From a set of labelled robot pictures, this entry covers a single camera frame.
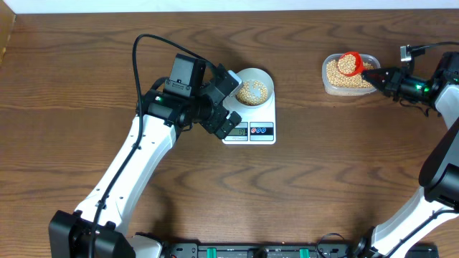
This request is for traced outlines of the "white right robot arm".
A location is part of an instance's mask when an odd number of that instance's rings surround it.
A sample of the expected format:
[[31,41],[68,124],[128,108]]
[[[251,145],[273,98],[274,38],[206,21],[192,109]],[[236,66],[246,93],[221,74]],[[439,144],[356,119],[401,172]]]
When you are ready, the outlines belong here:
[[353,257],[404,257],[436,227],[458,217],[458,53],[444,53],[432,77],[423,80],[412,72],[415,58],[425,50],[402,46],[404,67],[362,73],[387,97],[438,112],[448,131],[422,165],[413,197],[390,219],[371,228],[354,248]]

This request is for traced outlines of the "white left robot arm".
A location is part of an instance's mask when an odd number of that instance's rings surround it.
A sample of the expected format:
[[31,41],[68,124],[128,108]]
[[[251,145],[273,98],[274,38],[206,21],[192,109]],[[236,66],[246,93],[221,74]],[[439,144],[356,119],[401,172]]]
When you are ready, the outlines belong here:
[[242,120],[223,105],[241,88],[240,77],[219,65],[204,82],[204,71],[200,59],[189,68],[174,67],[141,96],[129,135],[96,187],[73,213],[57,211],[49,223],[53,257],[161,256],[160,241],[126,236],[154,170],[193,124],[223,139]]

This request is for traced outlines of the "red measuring scoop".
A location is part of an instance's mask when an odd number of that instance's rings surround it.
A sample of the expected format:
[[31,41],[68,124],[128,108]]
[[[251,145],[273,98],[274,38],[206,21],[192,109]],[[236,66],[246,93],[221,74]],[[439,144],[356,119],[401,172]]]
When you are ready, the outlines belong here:
[[364,70],[363,60],[358,52],[342,54],[337,61],[337,67],[341,74],[348,77],[357,75]]

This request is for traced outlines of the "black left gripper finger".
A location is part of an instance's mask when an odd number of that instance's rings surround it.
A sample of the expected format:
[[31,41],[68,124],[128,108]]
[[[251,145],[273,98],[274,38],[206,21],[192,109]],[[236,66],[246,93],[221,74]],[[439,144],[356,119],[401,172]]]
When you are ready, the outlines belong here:
[[211,91],[213,100],[223,100],[229,97],[232,91],[231,77],[228,71],[222,64],[219,64],[215,70],[216,75],[214,76],[213,86]]
[[214,134],[220,139],[225,139],[230,132],[241,123],[242,118],[241,116],[233,111],[228,118],[224,118],[219,125],[217,126],[217,129],[215,130]]

